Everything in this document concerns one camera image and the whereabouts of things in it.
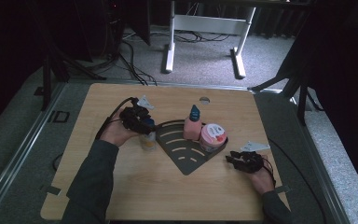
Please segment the white desk frame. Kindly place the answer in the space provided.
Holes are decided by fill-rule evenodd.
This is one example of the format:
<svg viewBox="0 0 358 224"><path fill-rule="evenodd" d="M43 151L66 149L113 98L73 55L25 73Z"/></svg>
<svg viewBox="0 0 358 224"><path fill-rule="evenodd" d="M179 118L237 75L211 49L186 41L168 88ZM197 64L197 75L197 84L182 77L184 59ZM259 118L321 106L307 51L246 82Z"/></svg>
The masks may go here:
<svg viewBox="0 0 358 224"><path fill-rule="evenodd" d="M238 79L245 78L246 72L242 59L242 50L249 34L254 14L255 7L250 7L248 9L245 19L182 15L175 12L175 2L171 1L170 42L167 49L165 71L170 73L173 70L175 53L174 34L176 31L238 35L240 37L239 44L237 47L230 50L230 56L234 65L235 75Z"/></svg>

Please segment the pink pump bottle blue pump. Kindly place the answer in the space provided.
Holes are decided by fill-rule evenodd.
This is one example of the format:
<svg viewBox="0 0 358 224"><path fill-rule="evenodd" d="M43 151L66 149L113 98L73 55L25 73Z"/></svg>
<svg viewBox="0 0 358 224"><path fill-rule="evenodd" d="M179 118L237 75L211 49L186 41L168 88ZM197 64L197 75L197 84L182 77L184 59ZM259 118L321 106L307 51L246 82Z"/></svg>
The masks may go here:
<svg viewBox="0 0 358 224"><path fill-rule="evenodd" d="M187 140L198 141L200 139L201 128L200 110L195 105L192 105L190 113L185 119L183 137Z"/></svg>

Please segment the metal floor rail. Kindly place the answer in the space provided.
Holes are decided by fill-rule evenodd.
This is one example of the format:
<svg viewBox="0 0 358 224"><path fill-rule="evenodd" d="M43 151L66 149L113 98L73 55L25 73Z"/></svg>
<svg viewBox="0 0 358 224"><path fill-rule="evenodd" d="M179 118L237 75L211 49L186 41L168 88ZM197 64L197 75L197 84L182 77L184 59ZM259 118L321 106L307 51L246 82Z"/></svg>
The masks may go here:
<svg viewBox="0 0 358 224"><path fill-rule="evenodd" d="M48 105L44 110L39 112L30 130L21 140L21 144L16 148L7 166L0 174L0 203L5 197L13 180L16 178L16 175L25 162L28 154L32 150L34 142L41 133L49 117L53 114L53 109L57 104L57 101L60 99L64 87L65 83L57 84L54 91L52 92L52 96Z"/></svg>
<svg viewBox="0 0 358 224"><path fill-rule="evenodd" d="M348 217L344 211L343 205L338 197L334 184L324 165L322 155L310 132L309 125L305 121L299 121L299 129L303 134L306 142L305 151L310 157L310 164L313 172L318 179L320 190L323 193L328 211L331 213L335 224L349 224Z"/></svg>

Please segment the dark computer tower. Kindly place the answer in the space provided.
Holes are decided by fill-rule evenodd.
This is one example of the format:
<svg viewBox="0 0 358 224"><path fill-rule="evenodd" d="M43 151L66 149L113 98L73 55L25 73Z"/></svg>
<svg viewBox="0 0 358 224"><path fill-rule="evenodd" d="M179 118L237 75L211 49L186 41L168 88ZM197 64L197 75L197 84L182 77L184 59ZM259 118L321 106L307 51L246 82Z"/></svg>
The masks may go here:
<svg viewBox="0 0 358 224"><path fill-rule="evenodd" d="M116 58L122 40L125 21L123 0L102 0L107 30L107 53Z"/></svg>

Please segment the person's left hand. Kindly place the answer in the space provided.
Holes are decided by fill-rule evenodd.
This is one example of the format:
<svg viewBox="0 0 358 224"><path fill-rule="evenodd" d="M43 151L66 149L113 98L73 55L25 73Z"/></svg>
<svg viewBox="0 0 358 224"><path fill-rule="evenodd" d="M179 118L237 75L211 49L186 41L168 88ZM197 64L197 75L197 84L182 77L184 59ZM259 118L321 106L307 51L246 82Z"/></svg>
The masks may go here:
<svg viewBox="0 0 358 224"><path fill-rule="evenodd" d="M110 122L104 128L100 139L113 144L117 147L121 147L127 140L138 135L138 133L132 130L126 129L122 122L119 120L119 114L121 109L110 119Z"/></svg>

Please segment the person's right hand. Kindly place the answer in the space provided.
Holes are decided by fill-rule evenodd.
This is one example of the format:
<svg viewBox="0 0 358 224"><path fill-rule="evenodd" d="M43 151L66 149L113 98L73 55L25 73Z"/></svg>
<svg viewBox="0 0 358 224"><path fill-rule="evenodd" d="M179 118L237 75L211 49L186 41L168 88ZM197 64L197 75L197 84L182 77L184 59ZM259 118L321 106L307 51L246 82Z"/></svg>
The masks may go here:
<svg viewBox="0 0 358 224"><path fill-rule="evenodd" d="M247 177L260 195L275 190L274 181L268 168L261 168L253 174L248 174Z"/></svg>

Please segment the black stand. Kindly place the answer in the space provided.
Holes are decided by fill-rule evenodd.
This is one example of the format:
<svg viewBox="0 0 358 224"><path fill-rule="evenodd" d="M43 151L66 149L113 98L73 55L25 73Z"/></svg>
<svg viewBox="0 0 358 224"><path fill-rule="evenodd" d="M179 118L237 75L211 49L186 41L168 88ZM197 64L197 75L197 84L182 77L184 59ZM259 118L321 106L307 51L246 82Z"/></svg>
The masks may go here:
<svg viewBox="0 0 358 224"><path fill-rule="evenodd" d="M86 74L92 79L96 80L105 80L105 77L101 77L95 73L92 73L85 66L71 59L68 55L63 53L56 47L52 47L49 50L48 55L43 61L43 86L36 90L36 94L43 96L43 104L41 107L42 111L45 111L52 99L51 91L51 74L54 73L54 76L62 82L67 82L70 78L69 73L66 70L65 63L72 65L76 70Z"/></svg>
<svg viewBox="0 0 358 224"><path fill-rule="evenodd" d="M288 79L281 95L284 98L291 98L299 91L296 116L302 125L306 125L305 111L309 95L311 58L319 43L318 37L301 32L284 58L277 75L262 84L250 87L249 91L262 91L266 87Z"/></svg>

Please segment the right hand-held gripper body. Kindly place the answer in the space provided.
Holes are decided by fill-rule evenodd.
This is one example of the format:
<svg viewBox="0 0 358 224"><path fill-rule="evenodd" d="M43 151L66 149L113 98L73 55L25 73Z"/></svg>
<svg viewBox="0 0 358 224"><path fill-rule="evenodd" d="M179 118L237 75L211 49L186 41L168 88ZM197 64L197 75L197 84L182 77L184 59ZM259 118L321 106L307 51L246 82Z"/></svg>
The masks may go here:
<svg viewBox="0 0 358 224"><path fill-rule="evenodd" d="M248 174L259 171L264 166L264 162L262 156L258 154L258 151L266 149L270 149L269 144L248 141L243 147L241 147L240 169Z"/></svg>

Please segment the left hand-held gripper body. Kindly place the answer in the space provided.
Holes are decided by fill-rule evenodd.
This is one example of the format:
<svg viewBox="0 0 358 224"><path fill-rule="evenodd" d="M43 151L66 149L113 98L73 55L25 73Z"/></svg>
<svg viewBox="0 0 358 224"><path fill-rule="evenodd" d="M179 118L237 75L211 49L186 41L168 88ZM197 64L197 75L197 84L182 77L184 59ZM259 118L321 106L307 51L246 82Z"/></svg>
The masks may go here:
<svg viewBox="0 0 358 224"><path fill-rule="evenodd" d="M135 132L135 127L138 124L146 124L145 119L143 119L143 115L145 109L147 108L142 106L140 100L136 97L130 97L129 100L131 101L132 106L126 106L119 114L119 118L126 129L130 129Z"/></svg>

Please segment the black corner shelf rack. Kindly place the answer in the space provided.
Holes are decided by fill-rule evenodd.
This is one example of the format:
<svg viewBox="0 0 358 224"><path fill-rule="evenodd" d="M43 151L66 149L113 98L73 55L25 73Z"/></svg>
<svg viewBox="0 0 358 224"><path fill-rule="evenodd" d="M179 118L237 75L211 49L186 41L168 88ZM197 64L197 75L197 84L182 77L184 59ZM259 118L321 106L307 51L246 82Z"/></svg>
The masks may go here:
<svg viewBox="0 0 358 224"><path fill-rule="evenodd" d="M182 174L190 175L220 153L226 147L228 139L217 150L209 152L198 141L183 138L184 125L183 119L160 123L156 128L156 140Z"/></svg>

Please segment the pink jar white lid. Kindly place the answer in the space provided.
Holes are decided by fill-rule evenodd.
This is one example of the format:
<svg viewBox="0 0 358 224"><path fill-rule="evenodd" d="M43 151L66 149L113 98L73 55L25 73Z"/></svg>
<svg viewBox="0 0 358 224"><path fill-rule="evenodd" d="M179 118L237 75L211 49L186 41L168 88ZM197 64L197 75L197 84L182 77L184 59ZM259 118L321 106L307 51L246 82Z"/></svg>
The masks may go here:
<svg viewBox="0 0 358 224"><path fill-rule="evenodd" d="M208 123L201 129L200 146L207 152L216 151L225 144L226 140L225 129L216 123Z"/></svg>

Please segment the black rectangular bracket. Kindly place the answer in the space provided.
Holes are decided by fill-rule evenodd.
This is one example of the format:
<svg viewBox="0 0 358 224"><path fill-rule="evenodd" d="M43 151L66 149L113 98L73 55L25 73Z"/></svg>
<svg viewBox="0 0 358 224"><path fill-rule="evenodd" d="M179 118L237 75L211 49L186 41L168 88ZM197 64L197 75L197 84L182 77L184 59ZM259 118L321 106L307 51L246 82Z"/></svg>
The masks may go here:
<svg viewBox="0 0 358 224"><path fill-rule="evenodd" d="M52 121L55 123L65 123L68 121L69 117L70 113L67 111L56 111Z"/></svg>

